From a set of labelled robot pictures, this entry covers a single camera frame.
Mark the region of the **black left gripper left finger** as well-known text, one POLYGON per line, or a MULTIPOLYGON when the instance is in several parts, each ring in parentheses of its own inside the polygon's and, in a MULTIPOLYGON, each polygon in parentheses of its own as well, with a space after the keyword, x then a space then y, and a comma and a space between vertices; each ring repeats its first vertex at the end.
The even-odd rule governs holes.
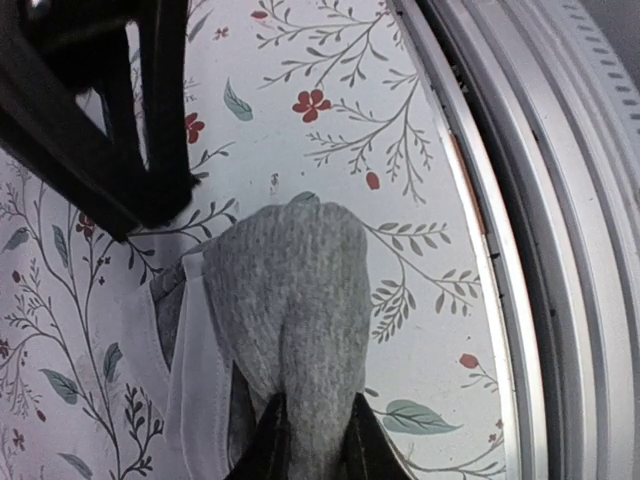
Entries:
POLYGON ((287 480, 291 456, 291 425, 286 395, 271 397, 255 435, 226 480, 287 480))

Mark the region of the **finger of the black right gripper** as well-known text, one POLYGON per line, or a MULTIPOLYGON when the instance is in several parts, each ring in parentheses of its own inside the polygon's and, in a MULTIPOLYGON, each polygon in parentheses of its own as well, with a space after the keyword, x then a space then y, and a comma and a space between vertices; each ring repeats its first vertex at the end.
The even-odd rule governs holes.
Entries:
POLYGON ((115 240, 192 200, 185 1, 1 4, 1 145, 115 240))

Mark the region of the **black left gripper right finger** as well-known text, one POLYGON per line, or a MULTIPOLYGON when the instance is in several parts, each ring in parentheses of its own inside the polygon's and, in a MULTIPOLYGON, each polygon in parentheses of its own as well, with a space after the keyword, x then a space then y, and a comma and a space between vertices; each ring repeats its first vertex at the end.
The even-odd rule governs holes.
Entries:
POLYGON ((357 393, 345 432, 343 460, 352 480, 409 480, 365 396, 357 393))

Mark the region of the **grey boxer underwear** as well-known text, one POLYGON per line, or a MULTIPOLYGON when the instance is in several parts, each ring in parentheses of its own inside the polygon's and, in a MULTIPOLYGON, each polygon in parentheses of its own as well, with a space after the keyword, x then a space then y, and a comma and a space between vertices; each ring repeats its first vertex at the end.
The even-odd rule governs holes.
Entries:
POLYGON ((162 479, 222 479, 276 394, 291 479, 338 479, 370 329, 367 239, 346 207, 262 208, 120 304, 120 348, 164 423, 162 479))

